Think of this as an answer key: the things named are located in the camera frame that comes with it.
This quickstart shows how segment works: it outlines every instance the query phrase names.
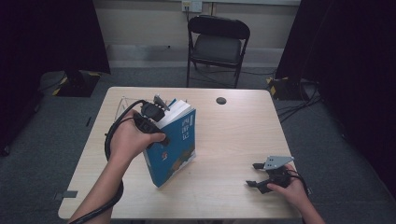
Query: light wood tabletop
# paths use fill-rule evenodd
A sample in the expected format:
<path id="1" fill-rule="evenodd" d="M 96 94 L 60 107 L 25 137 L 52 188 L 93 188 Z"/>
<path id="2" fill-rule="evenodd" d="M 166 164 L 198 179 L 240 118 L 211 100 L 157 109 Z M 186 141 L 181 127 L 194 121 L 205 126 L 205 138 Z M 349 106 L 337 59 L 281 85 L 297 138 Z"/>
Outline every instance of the light wood tabletop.
<path id="1" fill-rule="evenodd" d="M 70 218 L 106 165 L 105 133 L 114 122 L 122 96 L 136 100 L 187 100 L 196 108 L 196 158 L 160 188 L 151 181 L 143 154 L 126 172 L 124 193 L 114 219 L 291 218 L 300 213 L 279 194 L 261 194 L 246 180 L 268 178 L 252 164 L 268 156 L 290 156 L 268 91 L 176 88 L 110 88 L 100 108 L 65 198 L 61 218 Z M 225 105 L 216 100 L 223 97 Z"/>

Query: chair backrest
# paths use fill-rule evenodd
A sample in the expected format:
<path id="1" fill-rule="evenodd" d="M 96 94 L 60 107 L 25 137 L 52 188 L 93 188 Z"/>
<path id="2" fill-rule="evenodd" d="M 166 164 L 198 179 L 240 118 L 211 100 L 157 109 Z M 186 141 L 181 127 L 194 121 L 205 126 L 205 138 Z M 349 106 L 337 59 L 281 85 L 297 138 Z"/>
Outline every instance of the chair backrest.
<path id="1" fill-rule="evenodd" d="M 191 18 L 188 28 L 189 32 L 202 35 L 217 35 L 245 40 L 250 37 L 250 29 L 242 21 L 208 15 Z"/>

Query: black folding chair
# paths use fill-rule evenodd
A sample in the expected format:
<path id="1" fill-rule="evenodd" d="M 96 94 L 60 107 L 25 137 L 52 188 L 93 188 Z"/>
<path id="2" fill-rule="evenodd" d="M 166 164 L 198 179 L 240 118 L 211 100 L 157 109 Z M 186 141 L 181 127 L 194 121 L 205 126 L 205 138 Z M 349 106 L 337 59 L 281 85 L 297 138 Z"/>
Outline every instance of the black folding chair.
<path id="1" fill-rule="evenodd" d="M 187 87 L 190 84 L 190 64 L 193 62 L 195 70 L 197 63 L 235 69 L 233 87 L 236 88 L 250 38 L 248 26 L 239 20 L 200 15 L 189 21 L 188 28 Z M 198 34 L 195 44 L 192 33 Z"/>

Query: book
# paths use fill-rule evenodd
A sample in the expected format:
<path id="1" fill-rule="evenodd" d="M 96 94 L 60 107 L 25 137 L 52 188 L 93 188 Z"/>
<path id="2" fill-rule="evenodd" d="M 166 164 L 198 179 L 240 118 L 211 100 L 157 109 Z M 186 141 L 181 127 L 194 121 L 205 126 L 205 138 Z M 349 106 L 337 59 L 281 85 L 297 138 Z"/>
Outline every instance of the book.
<path id="1" fill-rule="evenodd" d="M 195 158 L 196 110 L 181 100 L 173 100 L 169 111 L 154 122 L 169 139 L 165 147 L 154 143 L 143 154 L 152 182 L 158 188 Z"/>

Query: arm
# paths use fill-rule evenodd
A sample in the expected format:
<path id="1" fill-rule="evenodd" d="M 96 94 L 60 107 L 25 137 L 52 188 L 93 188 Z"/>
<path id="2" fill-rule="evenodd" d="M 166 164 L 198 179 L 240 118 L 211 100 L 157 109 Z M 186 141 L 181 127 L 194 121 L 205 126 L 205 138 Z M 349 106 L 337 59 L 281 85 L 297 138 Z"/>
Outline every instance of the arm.
<path id="1" fill-rule="evenodd" d="M 134 113 L 137 112 L 131 111 L 124 118 L 132 118 Z M 163 133 L 141 133 L 134 126 L 133 119 L 123 122 L 111 140 L 111 155 L 105 169 L 69 222 L 90 213 L 113 198 L 131 161 L 150 143 L 160 142 L 164 138 L 165 134 Z M 88 223 L 109 223 L 111 213 L 112 208 L 91 219 Z"/>
<path id="2" fill-rule="evenodd" d="M 291 165 L 286 164 L 285 166 L 288 170 L 294 171 Z M 314 205 L 309 201 L 308 196 L 306 196 L 304 185 L 299 179 L 292 178 L 290 185 L 285 189 L 276 184 L 268 184 L 267 188 L 282 194 L 289 203 L 296 206 L 306 224 L 325 223 Z"/>

